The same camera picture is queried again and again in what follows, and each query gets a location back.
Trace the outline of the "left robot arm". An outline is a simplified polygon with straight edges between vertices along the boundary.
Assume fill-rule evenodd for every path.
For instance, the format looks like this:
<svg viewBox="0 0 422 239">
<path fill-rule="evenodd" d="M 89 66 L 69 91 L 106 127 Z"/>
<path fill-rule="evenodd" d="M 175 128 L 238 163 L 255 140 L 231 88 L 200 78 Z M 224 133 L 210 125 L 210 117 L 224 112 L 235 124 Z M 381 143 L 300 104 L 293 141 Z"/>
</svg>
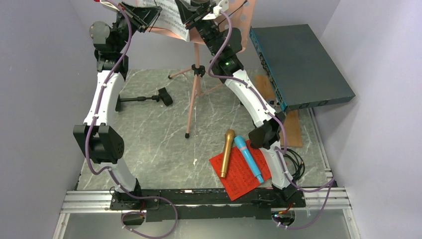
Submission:
<svg viewBox="0 0 422 239">
<path fill-rule="evenodd" d="M 135 32 L 145 32 L 158 18 L 160 6 L 133 6 L 125 2 L 103 0 L 116 12 L 116 21 L 108 25 L 94 22 L 89 29 L 97 61 L 97 86 L 90 110 L 73 135 L 94 175 L 107 172 L 114 181 L 113 199 L 137 209 L 143 203 L 139 181 L 123 159 L 124 140 L 112 128 L 119 94 L 128 72 L 127 51 Z"/>
</svg>

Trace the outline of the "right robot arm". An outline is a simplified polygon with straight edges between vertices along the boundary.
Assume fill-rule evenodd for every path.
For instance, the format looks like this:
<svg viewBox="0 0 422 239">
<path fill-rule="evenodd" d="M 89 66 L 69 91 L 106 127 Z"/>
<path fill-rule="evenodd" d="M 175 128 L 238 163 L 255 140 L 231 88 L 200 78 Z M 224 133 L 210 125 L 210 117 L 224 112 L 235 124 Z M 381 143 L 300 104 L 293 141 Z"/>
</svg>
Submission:
<svg viewBox="0 0 422 239">
<path fill-rule="evenodd" d="M 287 137 L 283 125 L 285 115 L 276 112 L 265 101 L 238 59 L 242 36 L 225 12 L 228 4 L 224 0 L 219 3 L 212 0 L 193 0 L 190 3 L 178 0 L 176 5 L 182 24 L 187 30 L 194 28 L 198 31 L 213 56 L 209 75 L 220 79 L 231 89 L 252 117 L 255 128 L 248 134 L 250 145 L 259 149 L 266 160 L 276 204 L 281 207 L 289 205 L 298 190 L 293 186 L 294 178 L 284 160 L 287 144 L 280 142 L 281 137 Z"/>
</svg>

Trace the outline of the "red sheet music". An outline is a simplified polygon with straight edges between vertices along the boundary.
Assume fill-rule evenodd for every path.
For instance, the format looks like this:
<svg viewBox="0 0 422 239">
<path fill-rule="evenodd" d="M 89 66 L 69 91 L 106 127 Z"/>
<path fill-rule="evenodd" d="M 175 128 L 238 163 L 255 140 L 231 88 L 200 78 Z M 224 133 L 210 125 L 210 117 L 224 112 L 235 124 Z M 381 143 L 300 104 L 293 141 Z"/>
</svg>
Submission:
<svg viewBox="0 0 422 239">
<path fill-rule="evenodd" d="M 248 145 L 247 148 L 261 172 L 263 180 L 267 181 L 271 178 L 271 173 L 262 152 L 259 149 L 251 148 L 248 140 L 246 141 L 246 144 Z M 227 175 L 225 178 L 221 178 L 220 181 L 231 201 L 235 201 L 236 199 L 249 193 L 251 190 L 262 185 L 253 175 L 242 153 L 236 146 L 232 148 L 230 153 Z"/>
</svg>

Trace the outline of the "pink music stand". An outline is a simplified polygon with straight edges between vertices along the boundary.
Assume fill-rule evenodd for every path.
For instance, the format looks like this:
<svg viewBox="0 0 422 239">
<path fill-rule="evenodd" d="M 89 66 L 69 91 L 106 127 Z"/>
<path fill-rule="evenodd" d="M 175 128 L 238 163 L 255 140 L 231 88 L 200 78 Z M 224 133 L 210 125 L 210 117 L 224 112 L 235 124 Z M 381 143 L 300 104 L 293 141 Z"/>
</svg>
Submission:
<svg viewBox="0 0 422 239">
<path fill-rule="evenodd" d="M 251 26 L 251 19 L 253 16 L 253 11 L 255 7 L 254 0 L 229 0 L 229 7 L 226 11 L 229 14 L 231 19 L 232 25 L 237 28 L 234 32 L 237 38 L 240 39 L 240 47 L 239 52 L 243 52 L 246 49 L 247 44 L 247 33 L 246 31 Z M 174 73 L 169 75 L 169 79 L 173 79 L 176 76 L 184 75 L 187 72 L 193 71 L 194 73 L 194 81 L 193 81 L 193 88 L 192 88 L 192 95 L 190 101 L 190 109 L 188 113 L 188 121 L 187 121 L 187 130 L 185 133 L 185 138 L 190 137 L 190 125 L 191 125 L 191 118 L 192 118 L 192 111 L 194 107 L 195 97 L 202 95 L 201 92 L 201 83 L 200 80 L 208 71 L 205 66 L 200 64 L 200 51 L 199 46 L 202 44 L 204 45 L 204 40 L 200 37 L 200 34 L 197 30 L 191 29 L 188 30 L 190 34 L 190 41 L 194 44 L 194 53 L 195 53 L 195 63 L 191 66 L 191 68 L 185 69 L 183 71 Z"/>
</svg>

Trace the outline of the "black desktop mic stand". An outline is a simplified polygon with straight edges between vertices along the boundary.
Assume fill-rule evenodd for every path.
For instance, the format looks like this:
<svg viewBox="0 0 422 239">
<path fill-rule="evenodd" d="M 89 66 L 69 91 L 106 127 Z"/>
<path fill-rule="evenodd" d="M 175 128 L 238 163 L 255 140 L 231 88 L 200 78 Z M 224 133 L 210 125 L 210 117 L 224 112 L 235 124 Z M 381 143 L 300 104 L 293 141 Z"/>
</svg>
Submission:
<svg viewBox="0 0 422 239">
<path fill-rule="evenodd" d="M 158 89 L 157 95 L 152 95 L 150 97 L 139 96 L 135 98 L 121 98 L 120 96 L 118 96 L 115 110 L 117 112 L 121 111 L 121 104 L 124 102 L 142 102 L 146 100 L 153 100 L 156 102 L 162 101 L 167 107 L 173 103 L 173 99 L 167 92 L 166 88 L 160 88 Z"/>
</svg>

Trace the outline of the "white sheet music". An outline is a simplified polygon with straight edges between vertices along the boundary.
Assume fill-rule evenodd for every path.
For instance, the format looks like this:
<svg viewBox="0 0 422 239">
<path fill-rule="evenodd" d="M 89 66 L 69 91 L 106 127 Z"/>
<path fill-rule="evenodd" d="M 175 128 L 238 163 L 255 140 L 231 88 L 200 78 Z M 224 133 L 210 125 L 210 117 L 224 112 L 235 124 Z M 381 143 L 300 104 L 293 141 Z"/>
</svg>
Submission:
<svg viewBox="0 0 422 239">
<path fill-rule="evenodd" d="M 179 10 L 174 0 L 137 0 L 137 6 L 160 6 L 158 19 L 150 28 L 151 32 L 190 41 L 189 31 L 182 24 Z"/>
</svg>

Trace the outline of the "blue toy microphone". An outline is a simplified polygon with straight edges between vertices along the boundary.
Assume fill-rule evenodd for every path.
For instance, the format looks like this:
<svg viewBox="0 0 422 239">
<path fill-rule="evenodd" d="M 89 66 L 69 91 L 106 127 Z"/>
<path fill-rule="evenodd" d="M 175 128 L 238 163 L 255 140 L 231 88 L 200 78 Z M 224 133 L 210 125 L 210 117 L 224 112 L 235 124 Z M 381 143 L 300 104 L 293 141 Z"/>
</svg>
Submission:
<svg viewBox="0 0 422 239">
<path fill-rule="evenodd" d="M 247 163 L 250 171 L 252 172 L 253 176 L 258 180 L 260 184 L 264 182 L 262 173 L 259 170 L 257 164 L 255 163 L 245 140 L 241 136 L 236 136 L 234 138 L 234 142 L 238 150 L 241 152 L 245 162 Z"/>
</svg>

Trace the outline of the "gold toy microphone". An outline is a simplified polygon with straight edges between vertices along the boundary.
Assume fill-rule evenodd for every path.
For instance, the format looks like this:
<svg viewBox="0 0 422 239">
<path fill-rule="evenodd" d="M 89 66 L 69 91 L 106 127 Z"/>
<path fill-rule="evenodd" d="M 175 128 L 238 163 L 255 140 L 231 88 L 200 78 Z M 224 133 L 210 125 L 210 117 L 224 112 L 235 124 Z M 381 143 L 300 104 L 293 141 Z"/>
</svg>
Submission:
<svg viewBox="0 0 422 239">
<path fill-rule="evenodd" d="M 228 171 L 230 153 L 232 149 L 232 143 L 235 137 L 235 131 L 232 129 L 228 129 L 225 133 L 224 137 L 224 147 L 222 152 L 222 162 L 220 167 L 220 178 L 225 178 Z"/>
</svg>

